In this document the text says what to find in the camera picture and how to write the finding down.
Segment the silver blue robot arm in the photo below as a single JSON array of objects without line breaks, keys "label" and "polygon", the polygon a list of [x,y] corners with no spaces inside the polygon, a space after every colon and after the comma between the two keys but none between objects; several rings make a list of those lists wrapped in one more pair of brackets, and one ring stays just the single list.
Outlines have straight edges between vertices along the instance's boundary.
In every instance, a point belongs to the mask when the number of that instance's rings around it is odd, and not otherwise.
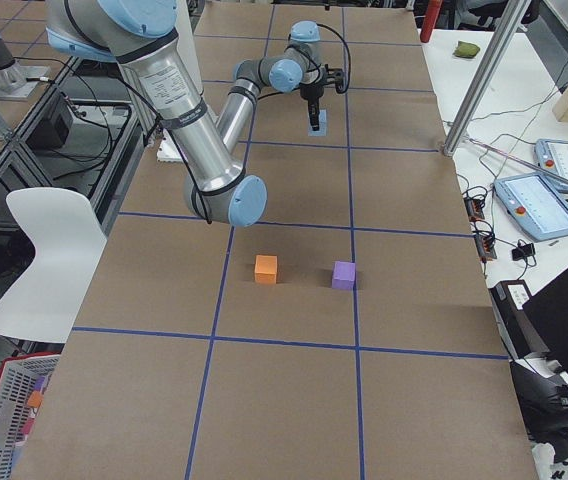
[{"label": "silver blue robot arm", "polygon": [[[322,61],[322,29],[334,34],[345,51],[342,68],[332,68]],[[228,151],[233,151],[245,124],[253,118],[262,90],[271,88],[272,95],[298,92],[307,103],[308,133],[324,135],[328,113],[320,107],[320,100],[329,87],[339,95],[350,87],[352,57],[344,37],[334,28],[312,20],[292,25],[284,52],[244,60],[234,70],[234,84],[216,120],[216,128]]]},{"label": "silver blue robot arm", "polygon": [[155,114],[184,159],[184,200],[207,222],[246,227],[267,203],[264,181],[232,153],[256,106],[257,90],[239,81],[213,118],[178,53],[174,1],[50,1],[47,34],[55,49],[115,62],[137,81],[133,92]]}]

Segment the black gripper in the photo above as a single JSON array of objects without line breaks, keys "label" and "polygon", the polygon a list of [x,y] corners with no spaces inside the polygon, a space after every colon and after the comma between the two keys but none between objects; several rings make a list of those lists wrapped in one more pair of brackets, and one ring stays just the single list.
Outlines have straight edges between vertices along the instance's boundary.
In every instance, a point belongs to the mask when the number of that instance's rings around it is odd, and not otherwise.
[{"label": "black gripper", "polygon": [[309,126],[313,131],[320,129],[319,99],[329,87],[332,87],[338,95],[345,94],[348,90],[348,72],[325,64],[320,67],[318,76],[314,80],[300,84],[300,95],[302,99],[307,100]]}]

